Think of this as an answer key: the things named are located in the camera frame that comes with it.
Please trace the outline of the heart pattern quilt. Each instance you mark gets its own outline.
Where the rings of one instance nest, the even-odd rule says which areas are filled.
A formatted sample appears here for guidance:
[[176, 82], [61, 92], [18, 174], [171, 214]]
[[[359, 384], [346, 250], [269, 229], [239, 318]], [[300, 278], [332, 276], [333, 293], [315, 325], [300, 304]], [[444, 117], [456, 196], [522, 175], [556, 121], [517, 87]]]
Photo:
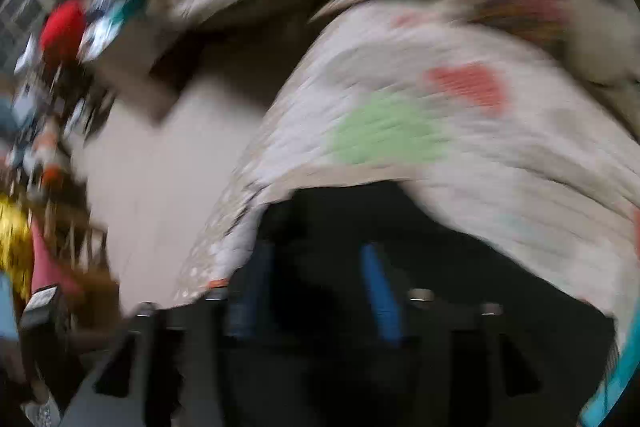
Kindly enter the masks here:
[[176, 278], [183, 303], [247, 257], [262, 210], [296, 188], [398, 180], [438, 220], [485, 239], [616, 321], [639, 308], [638, 98], [431, 0], [375, 0], [332, 20], [245, 150]]

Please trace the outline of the person in red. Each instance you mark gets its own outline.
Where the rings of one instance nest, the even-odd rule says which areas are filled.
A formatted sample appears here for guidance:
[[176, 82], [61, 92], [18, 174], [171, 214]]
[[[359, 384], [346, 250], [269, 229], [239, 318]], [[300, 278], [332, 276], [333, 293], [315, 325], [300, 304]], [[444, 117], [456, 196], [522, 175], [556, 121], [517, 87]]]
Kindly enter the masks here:
[[84, 0], [66, 0], [57, 5], [40, 32], [39, 47], [43, 63], [58, 68], [76, 61], [86, 27]]

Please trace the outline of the cloth covered table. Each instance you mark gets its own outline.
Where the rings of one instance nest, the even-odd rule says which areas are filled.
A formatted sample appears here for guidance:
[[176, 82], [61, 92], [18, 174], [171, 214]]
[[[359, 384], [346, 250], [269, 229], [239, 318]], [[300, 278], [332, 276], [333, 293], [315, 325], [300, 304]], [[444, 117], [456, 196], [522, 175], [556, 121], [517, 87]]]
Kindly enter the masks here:
[[117, 98], [162, 121], [198, 70], [194, 32], [148, 12], [148, 0], [94, 0], [79, 58]]

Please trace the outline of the pink cushion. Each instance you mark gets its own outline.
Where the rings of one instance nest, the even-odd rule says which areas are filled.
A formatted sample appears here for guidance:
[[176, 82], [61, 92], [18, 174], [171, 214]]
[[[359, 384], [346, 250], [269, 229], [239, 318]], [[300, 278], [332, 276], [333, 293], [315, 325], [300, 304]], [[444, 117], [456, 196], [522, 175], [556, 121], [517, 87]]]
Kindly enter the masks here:
[[58, 285], [65, 297], [81, 298], [84, 295], [82, 288], [73, 278], [72, 273], [66, 270], [50, 253], [36, 219], [32, 219], [30, 231], [32, 232], [32, 252], [34, 253], [32, 293], [35, 294], [36, 291], [41, 291], [43, 288]]

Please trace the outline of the black pants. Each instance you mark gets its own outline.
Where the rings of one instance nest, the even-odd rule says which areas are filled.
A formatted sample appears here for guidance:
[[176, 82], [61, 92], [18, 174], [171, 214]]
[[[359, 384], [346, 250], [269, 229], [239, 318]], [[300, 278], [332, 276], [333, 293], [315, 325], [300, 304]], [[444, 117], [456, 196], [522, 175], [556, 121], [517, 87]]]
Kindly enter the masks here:
[[266, 207], [226, 337], [235, 426], [573, 426], [616, 332], [378, 182]]

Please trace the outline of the yellow patterned cushion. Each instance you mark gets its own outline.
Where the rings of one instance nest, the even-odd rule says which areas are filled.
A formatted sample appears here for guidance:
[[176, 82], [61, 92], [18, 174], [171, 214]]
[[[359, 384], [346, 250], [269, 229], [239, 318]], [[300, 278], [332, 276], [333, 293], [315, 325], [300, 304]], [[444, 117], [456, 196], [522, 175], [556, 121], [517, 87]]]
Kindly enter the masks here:
[[17, 295], [28, 301], [34, 272], [32, 231], [25, 213], [6, 195], [0, 199], [0, 267]]

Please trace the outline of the wooden chair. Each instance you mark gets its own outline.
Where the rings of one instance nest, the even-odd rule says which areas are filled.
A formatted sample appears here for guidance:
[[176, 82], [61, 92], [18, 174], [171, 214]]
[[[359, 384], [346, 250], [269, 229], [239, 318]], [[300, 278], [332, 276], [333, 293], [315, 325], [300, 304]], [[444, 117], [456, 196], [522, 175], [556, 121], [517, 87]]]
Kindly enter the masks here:
[[72, 317], [83, 329], [114, 327], [122, 318], [119, 281], [107, 258], [107, 229], [91, 221], [87, 211], [57, 202], [28, 206], [32, 219], [40, 225], [50, 253], [72, 273], [84, 295], [64, 296]]

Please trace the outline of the turquoise star blanket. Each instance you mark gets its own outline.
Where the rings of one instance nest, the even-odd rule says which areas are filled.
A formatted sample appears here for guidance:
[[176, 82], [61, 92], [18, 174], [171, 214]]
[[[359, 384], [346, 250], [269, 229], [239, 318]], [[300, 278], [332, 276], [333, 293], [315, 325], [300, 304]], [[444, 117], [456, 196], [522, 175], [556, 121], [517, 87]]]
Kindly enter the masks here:
[[582, 412], [582, 426], [603, 426], [617, 402], [623, 398], [632, 377], [639, 372], [639, 309], [634, 311], [622, 353], [605, 377], [603, 385]]

